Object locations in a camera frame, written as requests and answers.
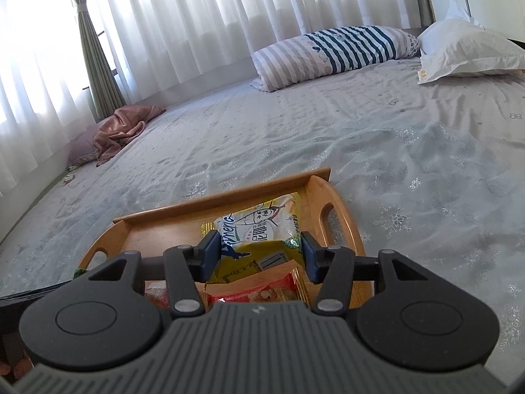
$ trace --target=snack bag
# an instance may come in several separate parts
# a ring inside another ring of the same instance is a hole
[[[292,259],[304,267],[299,210],[299,195],[292,193],[204,224],[203,235],[216,229],[222,238],[222,257],[208,282],[230,283]]]
[[[253,286],[245,286],[244,288],[241,288],[239,283],[257,276],[252,275],[242,281],[235,281],[227,285],[206,285],[203,293],[204,306],[206,310],[209,310],[215,302],[283,302],[302,300],[309,308],[308,291],[301,277],[302,271],[303,269],[298,265],[292,267],[284,275],[272,275],[266,282],[260,280],[259,283],[256,283],[254,280]]]
[[[168,309],[170,307],[167,298],[166,281],[152,281],[146,282],[144,296],[148,298],[153,304],[160,309]]]

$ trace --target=window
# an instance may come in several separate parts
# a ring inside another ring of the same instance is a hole
[[[104,31],[104,24],[102,23],[102,17],[100,16],[100,11],[96,0],[87,0],[86,3],[88,5],[91,22],[93,22],[93,26],[95,28],[96,36],[99,38],[102,50],[104,51],[106,59],[108,60],[109,68],[111,69],[112,74],[116,76],[115,61],[113,59],[113,55],[111,54],[108,36],[106,35],[106,31]]]

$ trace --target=blue striped pillowcase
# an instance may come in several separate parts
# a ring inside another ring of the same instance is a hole
[[[331,28],[280,41],[251,55],[259,73],[252,85],[273,92],[317,77],[389,59],[413,57],[419,40],[388,27]]]

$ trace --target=cartoon character print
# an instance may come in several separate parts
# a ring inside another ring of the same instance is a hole
[[[330,33],[330,35],[332,35],[333,38],[335,38],[337,41],[341,43],[346,44],[348,42],[348,38],[341,33]]]
[[[312,49],[314,49],[317,52],[317,56],[323,61],[323,63],[328,62],[328,56],[326,56],[325,52],[321,49],[321,47],[313,46]]]
[[[275,226],[277,226],[273,219],[279,214],[279,211],[282,208],[284,208],[284,206],[284,204],[282,206],[272,206],[270,202],[270,206],[268,208],[260,208],[258,210],[254,210],[248,215],[237,219],[233,223],[235,225],[253,225],[259,224],[263,221],[270,221]]]

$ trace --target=green curtain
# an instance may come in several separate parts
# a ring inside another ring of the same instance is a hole
[[[88,71],[89,88],[93,96],[96,115],[99,119],[103,119],[109,117],[117,108],[126,105],[126,103],[116,85],[108,60],[96,36],[86,0],[74,0],[74,2],[77,5],[78,27]]]

